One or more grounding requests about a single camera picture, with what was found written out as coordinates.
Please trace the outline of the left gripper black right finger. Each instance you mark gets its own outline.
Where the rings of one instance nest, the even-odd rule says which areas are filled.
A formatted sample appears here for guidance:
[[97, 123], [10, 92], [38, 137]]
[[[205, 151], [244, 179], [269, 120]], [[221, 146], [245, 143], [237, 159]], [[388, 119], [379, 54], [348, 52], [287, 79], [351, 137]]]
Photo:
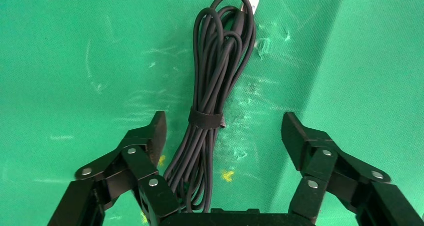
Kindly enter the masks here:
[[281, 139], [302, 176], [289, 213], [315, 223], [325, 194], [331, 193], [359, 225], [423, 225], [387, 173], [342, 151], [326, 132], [304, 126], [294, 112], [283, 115]]

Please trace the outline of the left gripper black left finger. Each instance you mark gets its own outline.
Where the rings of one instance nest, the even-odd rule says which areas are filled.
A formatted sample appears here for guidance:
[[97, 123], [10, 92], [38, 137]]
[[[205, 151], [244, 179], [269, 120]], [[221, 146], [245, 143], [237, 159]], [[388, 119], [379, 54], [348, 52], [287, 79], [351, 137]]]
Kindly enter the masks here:
[[157, 169], [166, 141], [164, 111], [129, 130], [118, 146], [75, 172], [49, 225], [102, 225], [106, 211], [124, 193], [133, 193], [149, 225], [179, 212], [179, 203]]

